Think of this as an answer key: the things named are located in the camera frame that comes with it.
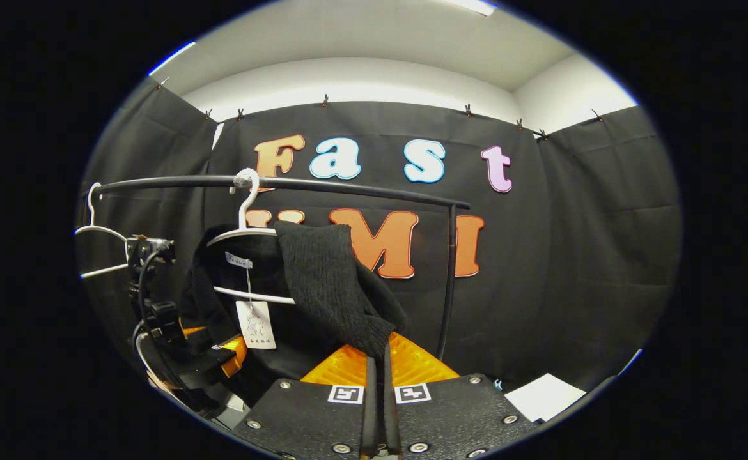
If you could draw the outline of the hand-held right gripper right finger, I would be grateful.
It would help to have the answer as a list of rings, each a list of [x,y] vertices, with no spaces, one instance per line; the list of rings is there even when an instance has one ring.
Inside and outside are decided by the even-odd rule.
[[[385,365],[386,439],[400,459],[488,457],[540,428],[488,376],[459,375],[398,333]]]

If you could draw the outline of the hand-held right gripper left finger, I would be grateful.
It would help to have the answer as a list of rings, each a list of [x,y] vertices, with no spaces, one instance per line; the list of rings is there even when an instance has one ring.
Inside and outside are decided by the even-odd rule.
[[[304,378],[272,382],[233,436],[277,459],[369,459],[378,417],[377,362],[343,346]]]

